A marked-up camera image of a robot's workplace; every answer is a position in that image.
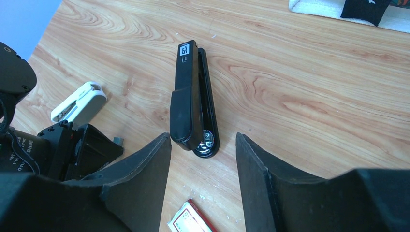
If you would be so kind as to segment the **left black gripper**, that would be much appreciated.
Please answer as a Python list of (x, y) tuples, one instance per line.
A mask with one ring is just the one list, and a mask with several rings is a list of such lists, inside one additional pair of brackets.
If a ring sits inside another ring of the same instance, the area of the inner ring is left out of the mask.
[(19, 132), (19, 143), (38, 163), (40, 174), (59, 181), (81, 179), (114, 161), (124, 152), (95, 126), (77, 129), (72, 123), (57, 123), (36, 136)]

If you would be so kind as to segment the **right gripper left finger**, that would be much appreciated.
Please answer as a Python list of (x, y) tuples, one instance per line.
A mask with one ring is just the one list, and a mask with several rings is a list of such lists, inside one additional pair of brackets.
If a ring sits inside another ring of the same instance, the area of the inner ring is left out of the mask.
[(157, 232), (171, 159), (171, 139), (162, 133), (141, 150), (82, 180), (101, 185), (102, 213), (87, 232)]

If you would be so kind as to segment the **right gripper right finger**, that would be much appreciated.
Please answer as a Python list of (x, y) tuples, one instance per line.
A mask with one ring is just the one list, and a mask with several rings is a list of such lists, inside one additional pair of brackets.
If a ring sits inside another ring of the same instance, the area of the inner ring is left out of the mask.
[(320, 177), (265, 151), (243, 133), (235, 139), (236, 163), (248, 232), (285, 232), (281, 184), (310, 184)]

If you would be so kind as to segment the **small staple block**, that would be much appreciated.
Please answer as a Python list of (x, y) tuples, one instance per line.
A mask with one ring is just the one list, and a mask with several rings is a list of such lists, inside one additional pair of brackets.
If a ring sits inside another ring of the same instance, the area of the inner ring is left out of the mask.
[(114, 137), (113, 142), (119, 146), (123, 146), (124, 139), (120, 137)]

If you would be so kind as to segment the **white stapler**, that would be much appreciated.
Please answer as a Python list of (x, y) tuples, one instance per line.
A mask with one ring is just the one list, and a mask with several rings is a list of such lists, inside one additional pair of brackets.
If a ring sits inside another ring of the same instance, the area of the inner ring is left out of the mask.
[(107, 102), (102, 86), (88, 81), (60, 103), (50, 114), (53, 122), (73, 123), (73, 129), (89, 123)]

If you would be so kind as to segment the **black stapler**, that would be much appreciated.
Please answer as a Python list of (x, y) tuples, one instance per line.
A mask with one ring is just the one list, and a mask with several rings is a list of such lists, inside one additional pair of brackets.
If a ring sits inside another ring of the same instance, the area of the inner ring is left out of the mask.
[(170, 135), (182, 149), (207, 159), (220, 147), (206, 51), (195, 40), (178, 46)]

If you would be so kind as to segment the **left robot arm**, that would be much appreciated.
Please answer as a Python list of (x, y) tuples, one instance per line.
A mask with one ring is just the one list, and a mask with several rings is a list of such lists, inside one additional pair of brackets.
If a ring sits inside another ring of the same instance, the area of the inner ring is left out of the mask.
[(32, 135), (11, 127), (16, 106), (36, 86), (33, 68), (6, 44), (0, 45), (0, 170), (29, 172), (58, 181), (82, 179), (123, 154), (90, 124), (106, 98), (100, 85), (88, 82), (65, 101), (54, 124)]

